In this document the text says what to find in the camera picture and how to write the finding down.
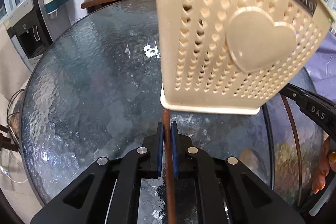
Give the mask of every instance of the purple cloth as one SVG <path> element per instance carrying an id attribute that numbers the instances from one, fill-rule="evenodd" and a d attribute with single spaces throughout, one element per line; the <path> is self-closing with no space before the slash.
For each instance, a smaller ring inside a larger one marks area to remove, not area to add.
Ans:
<path id="1" fill-rule="evenodd" d="M 336 37 L 332 33 L 328 33 L 305 68 L 316 92 L 336 103 Z"/>

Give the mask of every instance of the beige plastic basket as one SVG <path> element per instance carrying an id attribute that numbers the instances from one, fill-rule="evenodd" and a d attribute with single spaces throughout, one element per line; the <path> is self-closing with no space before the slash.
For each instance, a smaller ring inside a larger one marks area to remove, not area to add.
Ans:
<path id="1" fill-rule="evenodd" d="M 256 114 L 314 54 L 331 24 L 322 0 L 156 0 L 161 103 Z"/>

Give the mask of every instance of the round table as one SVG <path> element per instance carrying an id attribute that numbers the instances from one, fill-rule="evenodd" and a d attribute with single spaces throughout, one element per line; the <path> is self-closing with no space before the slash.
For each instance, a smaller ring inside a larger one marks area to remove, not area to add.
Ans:
<path id="1" fill-rule="evenodd" d="M 36 66 L 21 114 L 22 157 L 32 187 L 49 202 L 98 157 L 115 159 L 141 145 L 161 121 L 161 70 L 155 0 L 125 0 L 88 15 L 59 37 Z M 291 81 L 314 91 L 303 69 Z M 322 130 L 289 102 L 303 157 L 303 185 L 322 145 Z M 276 192 L 292 204 L 298 190 L 292 129 L 279 95 L 268 102 L 276 148 Z M 263 113 L 172 112 L 179 133 L 211 156 L 239 157 L 269 184 Z M 178 218 L 196 223 L 192 182 L 177 184 Z M 165 219 L 162 178 L 143 180 L 139 223 Z"/>

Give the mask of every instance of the triangular cutout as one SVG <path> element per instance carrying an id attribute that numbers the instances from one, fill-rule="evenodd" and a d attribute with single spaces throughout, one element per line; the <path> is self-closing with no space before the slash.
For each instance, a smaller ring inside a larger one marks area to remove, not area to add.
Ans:
<path id="1" fill-rule="evenodd" d="M 250 197 L 254 208 L 260 208 L 272 202 L 267 196 L 247 175 L 241 174 L 241 180 L 244 183 L 245 189 Z"/>
<path id="2" fill-rule="evenodd" d="M 63 202 L 71 207 L 80 209 L 84 204 L 94 178 L 95 175 L 88 175 L 68 196 L 65 197 Z"/>

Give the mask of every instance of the basket base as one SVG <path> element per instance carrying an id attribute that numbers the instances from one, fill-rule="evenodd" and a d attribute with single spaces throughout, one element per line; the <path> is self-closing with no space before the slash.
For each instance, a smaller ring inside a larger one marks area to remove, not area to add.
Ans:
<path id="1" fill-rule="evenodd" d="M 166 100 L 163 85 L 161 88 L 160 96 L 161 104 L 164 108 L 175 111 L 187 111 L 187 112 L 201 112 L 201 113 L 217 113 L 217 114 L 240 114 L 240 115 L 255 115 L 258 114 L 260 107 L 258 108 L 231 108 L 231 107 L 199 107 L 199 106 L 186 106 L 186 105 L 173 105 L 169 104 Z"/>

